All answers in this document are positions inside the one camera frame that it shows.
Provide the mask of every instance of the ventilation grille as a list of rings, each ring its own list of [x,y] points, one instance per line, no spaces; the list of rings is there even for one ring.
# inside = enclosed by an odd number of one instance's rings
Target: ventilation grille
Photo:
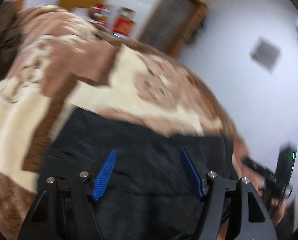
[[[263,38],[260,38],[255,50],[250,54],[250,56],[261,66],[266,68],[268,71],[271,71],[279,54],[280,49],[277,46],[274,46]]]

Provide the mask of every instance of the patterned blanket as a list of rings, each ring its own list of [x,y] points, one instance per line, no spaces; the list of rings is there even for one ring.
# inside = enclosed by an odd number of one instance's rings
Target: patterned blanket
[[[7,239],[17,238],[35,196],[44,150],[77,106],[166,136],[224,134],[239,142],[213,94],[173,58],[56,6],[20,18],[23,42],[0,82],[0,230]]]
[[[21,43],[21,19],[12,2],[0,6],[0,81],[8,73]]]

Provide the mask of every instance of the hand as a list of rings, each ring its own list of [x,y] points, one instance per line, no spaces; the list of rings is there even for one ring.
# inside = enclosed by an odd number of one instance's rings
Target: hand
[[[270,205],[272,207],[276,208],[278,206],[278,203],[279,203],[279,199],[270,200]],[[286,211],[286,201],[282,200],[279,204],[279,207],[277,207],[274,216],[271,219],[274,226],[276,226],[280,223],[281,219],[283,218],[283,216],[285,214],[285,211]]]

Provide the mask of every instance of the bed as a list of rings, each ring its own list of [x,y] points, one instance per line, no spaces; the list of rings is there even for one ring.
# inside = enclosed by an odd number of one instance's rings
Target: bed
[[[233,122],[183,64],[57,6],[19,13],[22,43],[0,82],[0,231],[17,238],[44,150],[78,106],[165,136],[224,135],[233,164],[247,154]]]

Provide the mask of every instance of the door frame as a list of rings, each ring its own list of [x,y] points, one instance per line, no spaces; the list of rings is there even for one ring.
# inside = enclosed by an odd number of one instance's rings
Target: door frame
[[[153,10],[153,13],[151,14],[150,18],[148,19],[145,27],[143,28],[141,35],[139,36],[139,38],[137,40],[140,41],[143,38],[146,29],[149,27],[149,24],[150,24],[151,20],[153,19],[153,16],[157,13],[157,11],[158,11],[159,7],[161,6],[161,4],[163,3],[163,1],[164,0],[160,0],[158,2],[155,9]],[[189,22],[191,22],[192,18],[196,15],[196,11],[198,10],[198,8],[200,8],[201,5],[204,5],[206,7],[206,5],[201,0],[189,0],[189,1],[191,1],[195,5],[195,8],[189,13],[187,19],[184,21],[184,23],[181,25],[181,27],[179,27],[179,30],[177,31],[177,34],[172,39],[172,41],[168,45],[166,45],[163,52],[165,52],[167,54],[170,54],[173,51],[173,47],[177,45],[177,41],[179,40],[179,37],[181,37],[181,33],[184,31],[186,26],[188,26]]]

